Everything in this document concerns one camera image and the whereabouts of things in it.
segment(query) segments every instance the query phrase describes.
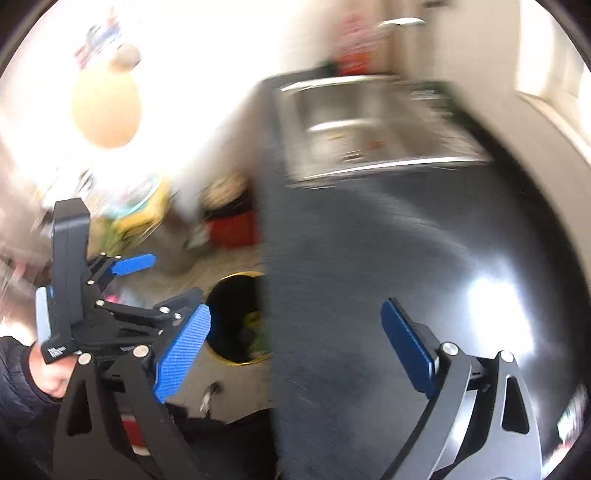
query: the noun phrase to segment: black puffer jacket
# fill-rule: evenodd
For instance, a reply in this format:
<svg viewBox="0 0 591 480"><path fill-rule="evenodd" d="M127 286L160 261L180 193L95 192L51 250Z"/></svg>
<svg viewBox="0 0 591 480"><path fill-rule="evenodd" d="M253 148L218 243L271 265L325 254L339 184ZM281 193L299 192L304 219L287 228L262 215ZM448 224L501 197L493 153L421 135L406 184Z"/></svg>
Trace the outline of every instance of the black puffer jacket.
<svg viewBox="0 0 591 480"><path fill-rule="evenodd" d="M34 384L30 348L0 338L0 478L48 478L59 404Z"/></svg>

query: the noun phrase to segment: wall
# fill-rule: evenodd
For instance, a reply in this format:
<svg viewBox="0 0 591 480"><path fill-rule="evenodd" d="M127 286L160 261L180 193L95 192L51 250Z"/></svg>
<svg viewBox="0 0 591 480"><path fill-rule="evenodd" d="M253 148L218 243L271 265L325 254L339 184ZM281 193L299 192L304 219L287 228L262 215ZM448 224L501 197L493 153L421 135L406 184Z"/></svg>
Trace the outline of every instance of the wall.
<svg viewBox="0 0 591 480"><path fill-rule="evenodd" d="M107 184L161 170L181 189L190 215L212 177L258 160L254 86L329 58L339 9L349 1L59 0L0 79L0 135L41 184L58 165L91 167ZM379 0L359 2L368 19L382 20ZM116 150L88 144L69 110L78 75L73 54L110 5L142 53L132 72L141 125Z"/></svg>
<svg viewBox="0 0 591 480"><path fill-rule="evenodd" d="M434 77L512 151L561 217L591 285L591 167L515 91L519 0L452 0L429 12ZM405 6L408 12L408 0Z"/></svg>

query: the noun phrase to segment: countertop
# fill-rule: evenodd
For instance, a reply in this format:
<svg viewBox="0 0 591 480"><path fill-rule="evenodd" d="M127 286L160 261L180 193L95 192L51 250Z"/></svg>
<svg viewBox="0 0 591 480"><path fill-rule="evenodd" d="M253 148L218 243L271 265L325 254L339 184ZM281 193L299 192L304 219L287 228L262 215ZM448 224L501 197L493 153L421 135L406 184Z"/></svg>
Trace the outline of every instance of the countertop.
<svg viewBox="0 0 591 480"><path fill-rule="evenodd" d="M389 297L468 354L512 351L549 451L581 380L590 312L558 220L510 155L467 116L492 164L290 187L275 90L321 75L262 84L263 261L286 477L378 479L414 428L427 400L381 328ZM452 438L439 467L453 460L459 441Z"/></svg>

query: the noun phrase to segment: metal bolt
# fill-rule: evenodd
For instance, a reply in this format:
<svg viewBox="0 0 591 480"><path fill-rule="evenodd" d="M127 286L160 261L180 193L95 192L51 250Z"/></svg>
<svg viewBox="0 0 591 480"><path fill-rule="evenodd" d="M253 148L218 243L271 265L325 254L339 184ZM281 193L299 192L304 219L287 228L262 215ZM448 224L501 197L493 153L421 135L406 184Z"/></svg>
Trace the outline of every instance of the metal bolt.
<svg viewBox="0 0 591 480"><path fill-rule="evenodd" d="M147 345L138 345L134 348L134 356L137 358L143 358L150 352L150 349Z"/></svg>
<svg viewBox="0 0 591 480"><path fill-rule="evenodd" d="M92 360L92 355L89 353L83 353L78 357L78 363L80 365L88 365Z"/></svg>
<svg viewBox="0 0 591 480"><path fill-rule="evenodd" d="M445 342L442 344L441 349L448 355L457 355L460 349L455 343Z"/></svg>
<svg viewBox="0 0 591 480"><path fill-rule="evenodd" d="M507 362L508 364L510 364L515 359L515 357L513 356L513 354L511 352L508 352L507 350L503 350L501 352L501 358L505 362Z"/></svg>

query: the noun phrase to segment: sink basin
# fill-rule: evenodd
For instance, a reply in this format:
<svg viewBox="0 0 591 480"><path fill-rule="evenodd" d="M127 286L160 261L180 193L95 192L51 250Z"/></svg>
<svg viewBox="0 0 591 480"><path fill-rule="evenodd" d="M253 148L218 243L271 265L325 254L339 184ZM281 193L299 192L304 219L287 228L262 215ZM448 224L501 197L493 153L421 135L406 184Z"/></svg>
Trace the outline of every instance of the sink basin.
<svg viewBox="0 0 591 480"><path fill-rule="evenodd" d="M393 76L336 77L282 88L278 103L290 177L321 180L487 161L474 140L429 108L429 100L415 98Z"/></svg>

